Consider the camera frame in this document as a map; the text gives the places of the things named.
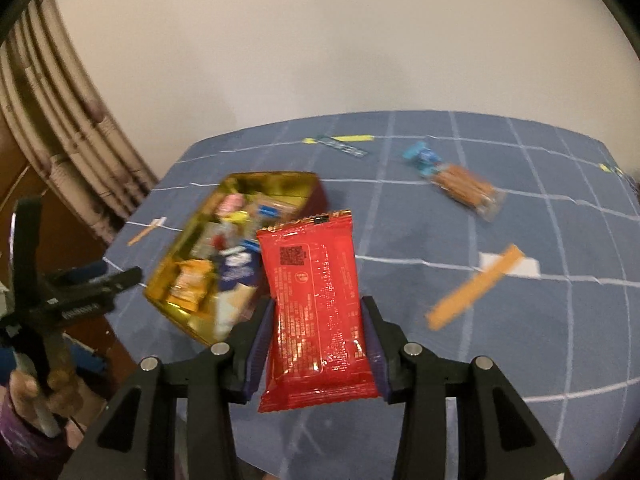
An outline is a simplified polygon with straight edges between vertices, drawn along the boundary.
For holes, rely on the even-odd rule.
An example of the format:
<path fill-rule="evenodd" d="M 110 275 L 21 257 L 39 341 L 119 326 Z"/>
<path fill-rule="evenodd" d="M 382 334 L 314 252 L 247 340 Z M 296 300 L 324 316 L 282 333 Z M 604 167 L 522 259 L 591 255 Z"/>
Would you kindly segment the person left hand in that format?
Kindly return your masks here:
<path fill-rule="evenodd" d="M 36 402 L 43 400 L 47 409 L 63 418 L 74 416 L 84 405 L 79 392 L 79 382 L 73 367 L 51 370 L 48 377 L 51 392 L 44 396 L 35 377 L 20 370 L 11 373 L 9 395 L 17 415 L 35 426 L 37 422 Z"/>

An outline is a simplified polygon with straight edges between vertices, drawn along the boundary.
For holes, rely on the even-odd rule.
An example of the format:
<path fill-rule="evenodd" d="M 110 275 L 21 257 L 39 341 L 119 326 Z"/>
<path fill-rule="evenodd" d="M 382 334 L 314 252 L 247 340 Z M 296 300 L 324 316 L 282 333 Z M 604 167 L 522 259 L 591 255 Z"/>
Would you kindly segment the purple sleeve forearm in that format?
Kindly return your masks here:
<path fill-rule="evenodd" d="M 13 373 L 1 404 L 1 478 L 57 479 L 73 454 L 66 425 L 84 405 L 78 381 L 50 379 L 52 393 L 46 399 L 60 432 L 48 437 L 35 412 L 38 385 L 29 376 Z"/>

